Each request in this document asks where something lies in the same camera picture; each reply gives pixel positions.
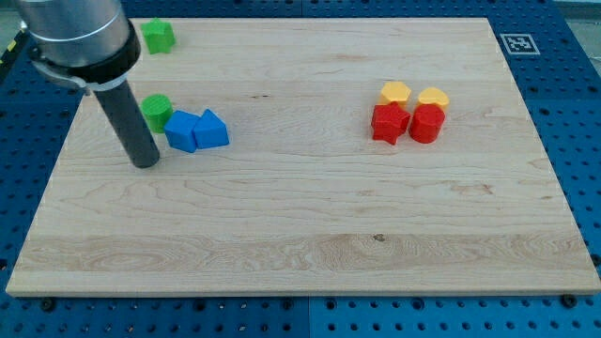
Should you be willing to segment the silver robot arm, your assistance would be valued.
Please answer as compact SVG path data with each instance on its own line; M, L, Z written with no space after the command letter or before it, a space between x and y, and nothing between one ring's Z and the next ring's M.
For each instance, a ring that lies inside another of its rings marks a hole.
M17 0L29 55L52 83L108 91L122 85L141 47L118 0Z

